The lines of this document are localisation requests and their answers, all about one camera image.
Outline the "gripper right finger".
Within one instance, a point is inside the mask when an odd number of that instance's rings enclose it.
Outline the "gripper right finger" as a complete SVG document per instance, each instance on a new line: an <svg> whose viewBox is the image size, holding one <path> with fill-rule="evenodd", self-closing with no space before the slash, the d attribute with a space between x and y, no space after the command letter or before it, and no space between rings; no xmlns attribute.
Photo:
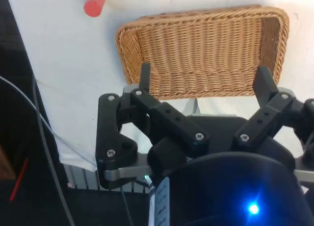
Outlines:
<svg viewBox="0 0 314 226"><path fill-rule="evenodd" d="M256 149L284 126L293 128L304 150L314 145L313 99L301 102L288 92L280 92L267 67L258 67L253 90L260 108L235 134L238 146Z"/></svg>

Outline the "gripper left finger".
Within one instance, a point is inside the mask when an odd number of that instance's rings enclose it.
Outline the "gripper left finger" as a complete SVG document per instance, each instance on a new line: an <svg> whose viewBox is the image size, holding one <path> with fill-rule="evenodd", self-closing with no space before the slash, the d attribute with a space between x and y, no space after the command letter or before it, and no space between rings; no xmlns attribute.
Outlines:
<svg viewBox="0 0 314 226"><path fill-rule="evenodd" d="M191 118L149 93L150 63L142 63L137 88L117 94L103 94L98 101L96 163L99 168L120 168L138 159L137 143L121 134L124 124L132 123L156 146L174 141L188 157L207 153L210 137Z"/></svg>

